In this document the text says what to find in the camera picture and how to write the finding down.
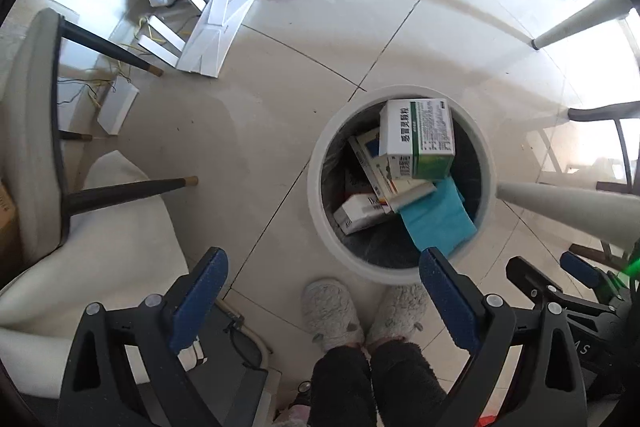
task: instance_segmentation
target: blue cloth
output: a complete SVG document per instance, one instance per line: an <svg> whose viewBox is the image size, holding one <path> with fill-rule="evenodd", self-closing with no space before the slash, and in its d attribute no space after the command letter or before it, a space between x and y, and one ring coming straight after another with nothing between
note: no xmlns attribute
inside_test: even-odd
<svg viewBox="0 0 640 427"><path fill-rule="evenodd" d="M448 257L477 229L462 205L462 195L453 178L449 176L435 185L436 190L431 194L403 206L400 216L418 250L437 247Z"/></svg>

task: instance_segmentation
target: gray chair cushion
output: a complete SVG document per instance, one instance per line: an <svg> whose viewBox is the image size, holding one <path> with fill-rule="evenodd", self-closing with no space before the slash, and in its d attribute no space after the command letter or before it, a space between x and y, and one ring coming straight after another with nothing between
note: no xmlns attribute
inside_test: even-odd
<svg viewBox="0 0 640 427"><path fill-rule="evenodd" d="M14 58L2 100L4 182L18 208L29 264L55 250L61 240L62 191L51 129L60 19L52 9L36 15Z"/></svg>

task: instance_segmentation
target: bolt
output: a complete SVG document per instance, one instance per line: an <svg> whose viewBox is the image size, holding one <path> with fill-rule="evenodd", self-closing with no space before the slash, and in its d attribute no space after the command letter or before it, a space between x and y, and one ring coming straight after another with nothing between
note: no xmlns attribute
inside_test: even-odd
<svg viewBox="0 0 640 427"><path fill-rule="evenodd" d="M86 311L87 315L95 315L100 311L100 304L98 304L97 302L92 302L84 309L84 311Z"/></svg>
<svg viewBox="0 0 640 427"><path fill-rule="evenodd" d="M504 304L504 301L502 300L502 297L492 293L491 295L486 296L486 303L492 308L499 308Z"/></svg>
<svg viewBox="0 0 640 427"><path fill-rule="evenodd" d="M157 293L152 293L151 295L146 296L145 304L149 308L153 308L154 306L158 306L159 303L162 302L162 296Z"/></svg>
<svg viewBox="0 0 640 427"><path fill-rule="evenodd" d="M562 313L562 306L557 302L549 302L549 304L546 305L546 307L554 315L559 315Z"/></svg>

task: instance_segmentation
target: foot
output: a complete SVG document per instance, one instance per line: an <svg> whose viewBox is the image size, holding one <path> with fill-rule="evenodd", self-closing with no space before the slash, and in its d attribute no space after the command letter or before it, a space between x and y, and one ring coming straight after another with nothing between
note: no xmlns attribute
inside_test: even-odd
<svg viewBox="0 0 640 427"><path fill-rule="evenodd" d="M321 279L307 286L302 292L302 315L313 341L324 351L364 341L349 290L337 280Z"/></svg>
<svg viewBox="0 0 640 427"><path fill-rule="evenodd" d="M378 347L384 339L408 341L427 311L429 294L422 284L392 286L382 298L378 313L367 335L367 348Z"/></svg>

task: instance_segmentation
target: person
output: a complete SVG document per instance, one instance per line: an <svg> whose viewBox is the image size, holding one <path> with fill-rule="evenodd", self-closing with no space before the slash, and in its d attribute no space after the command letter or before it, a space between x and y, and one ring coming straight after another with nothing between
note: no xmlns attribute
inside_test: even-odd
<svg viewBox="0 0 640 427"><path fill-rule="evenodd" d="M389 287L366 337L349 290L337 280L311 283L302 295L306 329L324 351L308 393L279 427L425 427L445 399L420 347L409 342L429 301L421 284ZM364 353L370 354L370 362Z"/></svg>

